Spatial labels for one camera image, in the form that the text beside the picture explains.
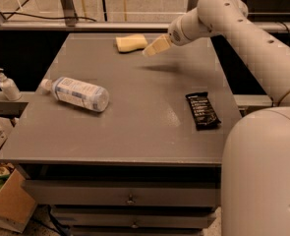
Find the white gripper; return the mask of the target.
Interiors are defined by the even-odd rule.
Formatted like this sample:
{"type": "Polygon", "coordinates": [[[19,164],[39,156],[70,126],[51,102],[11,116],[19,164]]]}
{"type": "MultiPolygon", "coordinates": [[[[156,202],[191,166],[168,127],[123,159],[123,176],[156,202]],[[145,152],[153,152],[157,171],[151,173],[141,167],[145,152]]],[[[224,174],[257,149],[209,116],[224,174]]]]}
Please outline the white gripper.
{"type": "Polygon", "coordinates": [[[143,50],[143,56],[149,57],[169,49],[174,43],[183,46],[193,40],[194,25],[186,16],[174,20],[169,28],[168,34],[163,34],[149,44],[143,50]]]}

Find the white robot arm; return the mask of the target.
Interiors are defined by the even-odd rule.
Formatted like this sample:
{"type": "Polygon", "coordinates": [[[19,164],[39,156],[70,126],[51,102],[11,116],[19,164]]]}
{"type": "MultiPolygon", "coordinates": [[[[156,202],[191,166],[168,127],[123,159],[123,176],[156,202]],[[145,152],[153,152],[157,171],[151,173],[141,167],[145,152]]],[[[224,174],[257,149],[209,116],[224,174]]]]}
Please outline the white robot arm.
{"type": "Polygon", "coordinates": [[[290,236],[290,47],[249,21],[241,0],[198,0],[144,51],[222,35],[263,89],[229,133],[221,166],[221,235],[290,236]]]}

